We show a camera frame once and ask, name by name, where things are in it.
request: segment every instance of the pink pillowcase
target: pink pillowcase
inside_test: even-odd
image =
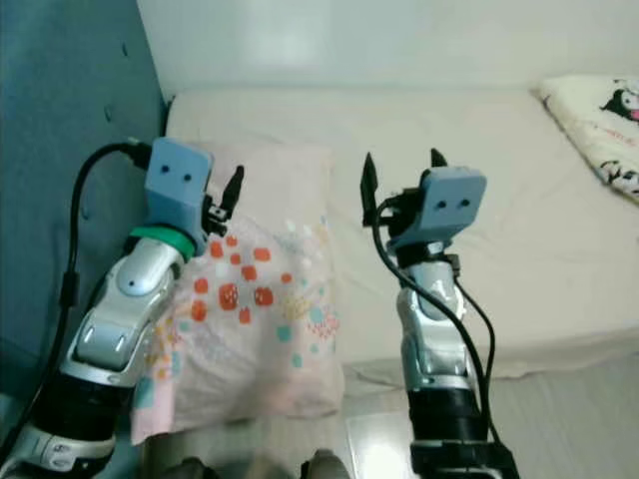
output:
[[[215,155],[215,200],[246,168],[224,239],[192,259],[159,321],[136,392],[139,443],[230,419],[339,408],[338,319],[326,220],[330,154],[317,147],[199,145]]]

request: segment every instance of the cable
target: cable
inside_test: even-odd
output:
[[[472,307],[475,309],[475,311],[477,311],[477,313],[483,320],[484,324],[486,325],[486,329],[488,329],[488,336],[490,337],[490,341],[489,341],[490,347],[488,349],[488,360],[486,362],[485,377],[486,377],[486,387],[490,388],[490,378],[492,376],[492,364],[495,359],[495,349],[496,349],[495,330],[492,327],[492,323],[490,322],[490,319],[488,319],[488,315],[485,312],[483,312],[483,309],[481,309],[479,304],[477,304],[477,301],[475,301],[473,297],[463,288],[463,286],[459,282],[459,279],[455,278],[454,281],[457,288],[461,291],[461,294],[463,295],[463,297],[465,297],[466,300],[470,304],[472,304]]]
[[[414,290],[417,294],[419,294],[423,299],[430,302],[433,306],[439,309],[450,321],[453,323],[461,339],[463,340],[466,348],[468,349],[468,353],[470,354],[470,359],[472,365],[475,369],[475,374],[477,375],[477,385],[479,389],[479,399],[481,402],[481,414],[486,422],[492,437],[495,442],[500,443],[501,440],[499,438],[499,434],[492,422],[492,415],[490,413],[490,398],[488,397],[488,387],[486,383],[486,376],[484,376],[483,368],[481,366],[481,359],[479,358],[479,354],[477,353],[477,349],[472,342],[472,338],[468,334],[463,323],[459,320],[459,318],[443,303],[434,296],[426,291],[423,287],[417,284],[413,279],[404,274],[399,267],[392,262],[388,253],[386,252],[382,242],[381,236],[379,233],[379,220],[381,219],[381,215],[383,212],[392,206],[390,200],[384,200],[381,205],[377,208],[376,214],[373,217],[372,221],[372,238],[375,243],[375,248],[377,249],[377,253],[379,257],[386,265],[386,267],[392,272],[397,279],[403,284],[407,284],[412,290]]]
[[[73,195],[71,197],[71,211],[70,211],[70,228],[69,228],[69,255],[67,259],[67,270],[64,273],[62,280],[62,288],[60,291],[60,314],[58,316],[58,324],[56,326],[56,334],[49,350],[49,356],[47,358],[46,365],[42,371],[40,381],[32,393],[27,405],[22,410],[18,422],[11,428],[7,434],[6,439],[2,443],[0,448],[0,465],[9,457],[11,450],[15,446],[18,440],[18,435],[22,428],[29,422],[33,409],[38,401],[38,398],[42,394],[44,387],[49,383],[53,374],[56,371],[56,365],[58,357],[60,356],[60,350],[62,349],[62,343],[67,330],[67,322],[69,320],[69,311],[76,303],[76,296],[78,291],[78,273],[75,271],[76,263],[78,260],[78,223],[80,216],[80,200],[82,198],[82,190],[84,184],[89,177],[91,169],[104,157],[114,152],[122,152],[130,156],[136,166],[146,169],[149,165],[151,158],[151,147],[143,144],[130,144],[130,143],[114,143],[106,145],[96,152],[94,152],[82,165],[78,176],[76,177],[75,184],[73,186]]]

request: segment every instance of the pillow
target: pillow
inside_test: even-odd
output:
[[[132,440],[266,414],[339,408],[338,321],[326,207],[329,153],[318,147],[198,145],[215,154],[219,201],[246,167],[225,238],[192,259],[157,326],[134,400]]]
[[[561,77],[535,94],[602,181],[639,203],[639,77]]]

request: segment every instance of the mattress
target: mattress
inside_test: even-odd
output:
[[[525,91],[210,89],[174,100],[167,135],[220,145],[332,148],[330,227],[346,363],[398,367],[397,283],[360,226],[359,177],[377,165],[377,199],[416,186],[438,148],[482,170],[475,224],[455,239],[461,281],[497,333],[495,373],[583,366],[639,350],[639,211],[603,187]],[[471,311],[480,350],[487,334]]]

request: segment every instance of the floor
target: floor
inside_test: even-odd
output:
[[[294,479],[318,447],[353,478],[409,478],[410,425],[402,390],[371,385],[339,414],[269,418],[162,436],[145,450],[146,478],[198,456],[222,479]],[[571,371],[494,381],[495,423],[525,479],[639,477],[639,355]]]
[[[140,474],[142,447],[131,445],[131,424],[124,416],[116,433],[116,450],[107,467],[95,479],[134,478]]]

